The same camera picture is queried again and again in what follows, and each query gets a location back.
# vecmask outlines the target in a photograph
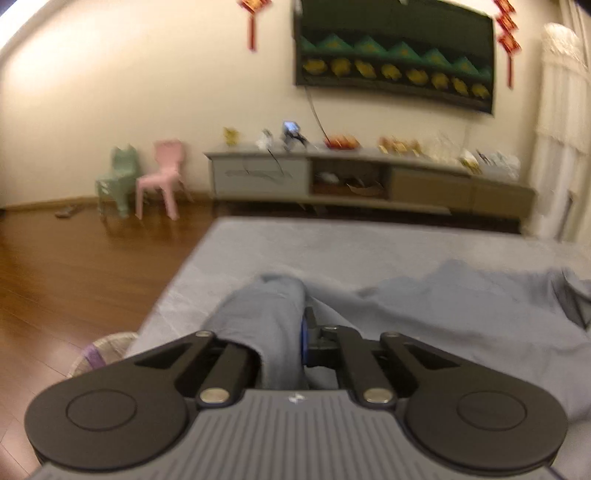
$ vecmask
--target cabinet drawer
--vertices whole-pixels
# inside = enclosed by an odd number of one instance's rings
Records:
[[[534,205],[535,191],[519,185],[495,185],[477,182],[474,191],[474,213],[503,218],[526,219]]]
[[[216,197],[302,198],[308,195],[308,161],[260,158],[212,160]]]
[[[467,177],[394,168],[391,200],[470,210],[472,183]]]

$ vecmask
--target garment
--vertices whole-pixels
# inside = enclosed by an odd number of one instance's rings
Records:
[[[589,322],[589,291],[570,271],[507,274],[459,261],[421,280],[397,277],[357,292],[264,275],[230,295],[204,328],[259,353],[263,388],[300,389],[310,380],[300,330],[311,305],[320,325],[354,327],[373,340],[395,330],[529,381],[575,421],[591,410],[591,339],[581,327]],[[334,387],[326,377],[313,381]]]

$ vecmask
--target child chair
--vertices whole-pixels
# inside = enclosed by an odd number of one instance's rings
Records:
[[[105,214],[103,197],[108,195],[117,203],[119,216],[129,216],[127,195],[134,191],[135,181],[141,175],[138,153],[129,145],[126,150],[114,148],[111,154],[111,172],[96,180],[96,194],[99,198],[99,213]]]
[[[190,202],[193,201],[181,179],[180,164],[184,160],[184,147],[180,140],[168,140],[154,144],[155,159],[160,165],[158,173],[144,175],[136,181],[135,214],[141,220],[144,208],[144,189],[161,189],[166,213],[172,220],[178,219],[177,202],[174,200],[174,186],[178,183]]]

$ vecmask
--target silver screw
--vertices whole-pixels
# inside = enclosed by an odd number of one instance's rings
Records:
[[[208,388],[199,394],[199,398],[205,403],[224,403],[230,398],[230,392],[224,388]]]
[[[385,388],[368,388],[363,392],[363,398],[369,403],[388,403],[394,394]]]

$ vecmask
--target baseboard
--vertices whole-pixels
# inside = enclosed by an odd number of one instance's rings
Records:
[[[207,203],[211,202],[212,198],[209,192],[196,191],[190,192],[191,197],[195,202]],[[148,192],[150,199],[158,200],[162,198],[162,195],[157,192]],[[175,192],[174,197],[179,203],[187,201],[187,197],[183,192]],[[114,203],[110,198],[104,199],[105,203]],[[97,196],[83,196],[83,197],[69,197],[65,199],[56,200],[45,200],[43,202],[31,202],[31,203],[18,203],[14,205],[6,205],[3,208],[9,212],[22,212],[25,210],[45,210],[45,209],[56,209],[67,207],[68,205],[97,205],[99,199]]]

